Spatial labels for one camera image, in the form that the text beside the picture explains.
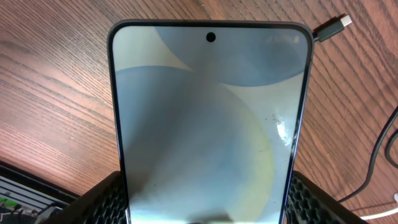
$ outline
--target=cable connector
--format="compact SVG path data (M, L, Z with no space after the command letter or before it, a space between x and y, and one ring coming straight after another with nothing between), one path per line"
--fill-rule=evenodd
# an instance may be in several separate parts
M333 17L328 22L318 26L314 29L314 39L315 41L323 42L324 40L333 37L334 35L340 33L353 21L349 15L343 14L339 17Z

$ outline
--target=black cable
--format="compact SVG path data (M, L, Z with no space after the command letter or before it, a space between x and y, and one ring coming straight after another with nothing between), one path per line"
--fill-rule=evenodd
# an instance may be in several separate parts
M392 124L394 123L394 121L396 120L397 117L398 117L398 106L394 110L394 112L392 112L392 114L391 114L390 118L388 119L386 125L384 125L384 127L381 130L381 133L380 133L379 137L377 138L377 141L376 141L376 143L375 143L375 145L373 147L373 151L372 151L372 154L371 154L371 159L370 159L370 162L369 162L368 173L366 174L365 181L353 193L351 193L351 194L345 196L344 198L340 199L338 201L339 203L344 202L344 201L350 199L351 197L354 197L356 194L360 193L363 189L365 189L369 185L369 183L371 181L371 178L372 178L374 164L376 163L376 157L377 157L377 154L379 152L381 143L383 142L384 138L386 137L386 134L387 134L388 130L391 128ZM396 164L391 159L391 155L390 155L391 147L392 147L392 145L393 145L393 143L394 143L394 141L395 141L395 139L397 137L398 137L398 130L395 131L395 133L391 136L391 138L389 140L389 143L388 143L388 145L386 147L385 155L386 155L387 161L391 165L393 165L395 168L398 169L398 164Z

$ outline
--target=wood grain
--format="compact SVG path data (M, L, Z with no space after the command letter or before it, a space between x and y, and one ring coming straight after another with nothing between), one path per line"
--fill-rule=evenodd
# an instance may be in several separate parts
M119 169L106 37L121 19L314 28L345 12L353 24L315 47L295 163L342 198L363 182L377 135L398 104L397 1L2 0L0 159L78 194ZM396 192L398 172L379 153L369 187L344 206L359 215L381 212L396 206ZM398 223L398 215L371 223Z

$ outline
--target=black frame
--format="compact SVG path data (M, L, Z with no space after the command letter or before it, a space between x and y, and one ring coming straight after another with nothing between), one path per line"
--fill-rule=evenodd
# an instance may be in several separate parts
M114 110L114 120L116 125L116 139L118 142L118 151L119 151L119 162L120 162L120 170L123 177L123 187L125 199L127 202L127 222L130 223L130 210L129 210L129 196L127 191L127 180L126 174L124 170L124 158L123 158L123 145L122 145L122 136L120 129L120 120L119 120L119 106L118 106L118 93L116 91L116 77L114 71L114 60L113 60L113 38L117 31L126 26L174 26L174 27L235 27L235 28L268 28L268 29L295 29L300 31L307 39L308 43L308 54L307 59L305 61L305 69L304 69L304 77L303 84L300 93L300 101L298 103L298 111L297 111L297 123L294 131L294 138L292 144L292 151L290 154L289 168L287 171L287 178L285 183L285 192L282 199L282 208L280 208L281 213L279 217L279 223L283 223L284 221L284 209L287 202L287 194L289 192L290 181L292 179L293 174L293 165L297 152L297 143L299 141L299 134L302 125L302 118L304 112L305 99L307 95L308 89L308 81L310 76L310 69L312 64L313 57L313 48L314 48L314 39L312 35L312 31L305 27L302 24L296 22L261 22L261 21L185 21L185 20L126 20L121 21L115 24L109 34L107 40L107 50L108 50L108 63L109 63L109 73L111 79L111 90L112 90L112 99L113 99L113 110Z

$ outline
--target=phone screen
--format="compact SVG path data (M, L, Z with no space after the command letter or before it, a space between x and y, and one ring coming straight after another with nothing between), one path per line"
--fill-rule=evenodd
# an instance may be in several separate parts
M282 221L313 40L298 25L214 26L111 34L131 223Z

